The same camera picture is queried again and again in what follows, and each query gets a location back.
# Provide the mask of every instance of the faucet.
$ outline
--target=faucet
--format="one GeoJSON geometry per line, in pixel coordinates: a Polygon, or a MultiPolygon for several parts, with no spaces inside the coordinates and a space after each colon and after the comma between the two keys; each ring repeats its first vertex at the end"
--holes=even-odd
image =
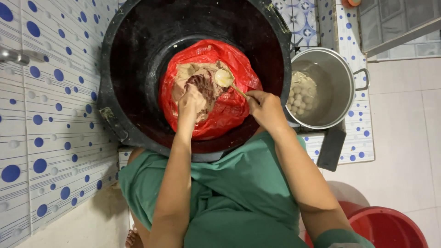
{"type": "Polygon", "coordinates": [[[16,50],[8,49],[0,46],[0,63],[12,61],[19,65],[28,65],[29,56],[22,54],[16,50]]]}

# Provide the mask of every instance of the pot handle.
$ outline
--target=pot handle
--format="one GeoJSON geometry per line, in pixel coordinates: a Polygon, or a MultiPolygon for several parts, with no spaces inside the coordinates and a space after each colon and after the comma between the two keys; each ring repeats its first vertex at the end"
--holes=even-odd
{"type": "Polygon", "coordinates": [[[354,72],[354,75],[359,74],[360,72],[364,72],[364,74],[366,74],[366,86],[364,86],[363,88],[357,88],[355,89],[355,91],[361,91],[361,90],[367,90],[369,89],[369,72],[367,71],[366,68],[361,68],[360,70],[354,72]]]}

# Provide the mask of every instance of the spoon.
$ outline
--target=spoon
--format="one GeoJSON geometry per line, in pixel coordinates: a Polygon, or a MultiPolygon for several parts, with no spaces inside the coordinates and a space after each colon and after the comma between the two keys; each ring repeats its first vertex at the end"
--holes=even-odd
{"type": "Polygon", "coordinates": [[[216,80],[216,83],[220,86],[220,87],[233,87],[233,89],[237,90],[239,93],[241,93],[243,95],[243,97],[245,97],[245,99],[247,98],[247,95],[245,95],[241,90],[239,90],[236,85],[234,85],[233,83],[233,75],[231,75],[231,73],[229,73],[228,71],[224,70],[224,69],[220,69],[217,70],[216,74],[214,75],[214,79],[216,80]]]}

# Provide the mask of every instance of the stainless steel pot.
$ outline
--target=stainless steel pot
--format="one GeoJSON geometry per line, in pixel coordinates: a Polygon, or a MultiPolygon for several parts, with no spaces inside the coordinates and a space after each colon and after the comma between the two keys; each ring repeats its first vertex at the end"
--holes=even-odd
{"type": "Polygon", "coordinates": [[[369,88],[369,72],[363,68],[352,73],[343,57],[331,49],[310,48],[294,56],[291,64],[293,71],[300,72],[305,64],[319,67],[319,72],[309,72],[317,84],[318,107],[305,118],[294,116],[288,110],[298,124],[312,129],[326,129],[340,123],[352,106],[355,92],[369,88]],[[366,86],[356,89],[354,75],[360,72],[366,74],[366,86]]]}

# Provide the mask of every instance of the black plastic tub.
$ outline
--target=black plastic tub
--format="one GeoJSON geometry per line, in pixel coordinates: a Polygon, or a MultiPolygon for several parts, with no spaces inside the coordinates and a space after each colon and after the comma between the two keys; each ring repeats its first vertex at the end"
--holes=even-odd
{"type": "MultiPolygon", "coordinates": [[[[169,155],[175,133],[158,106],[159,79],[177,52],[207,38],[241,50],[264,91],[286,103],[291,33],[271,0],[128,0],[104,37],[97,102],[122,144],[169,155]]],[[[219,160],[257,128],[249,116],[217,139],[193,141],[192,161],[219,160]]]]}

